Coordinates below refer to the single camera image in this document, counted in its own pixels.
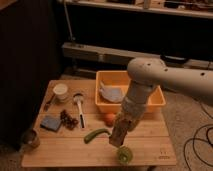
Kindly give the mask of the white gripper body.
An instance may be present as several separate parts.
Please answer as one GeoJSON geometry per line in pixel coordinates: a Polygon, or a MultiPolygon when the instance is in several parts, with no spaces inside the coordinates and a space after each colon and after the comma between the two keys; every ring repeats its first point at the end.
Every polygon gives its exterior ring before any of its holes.
{"type": "Polygon", "coordinates": [[[133,131],[139,124],[145,111],[146,111],[145,103],[135,103],[129,99],[124,99],[123,102],[121,103],[121,110],[118,113],[117,120],[128,121],[129,122],[128,130],[133,131]]]}

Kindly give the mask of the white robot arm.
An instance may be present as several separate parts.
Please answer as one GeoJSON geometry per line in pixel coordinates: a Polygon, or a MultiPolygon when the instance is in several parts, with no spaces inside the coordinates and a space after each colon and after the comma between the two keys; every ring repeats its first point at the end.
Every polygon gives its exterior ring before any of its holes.
{"type": "Polygon", "coordinates": [[[136,128],[145,113],[148,98],[158,85],[213,106],[213,71],[168,67],[162,60],[135,58],[127,65],[130,84],[121,104],[127,128],[136,128]]]}

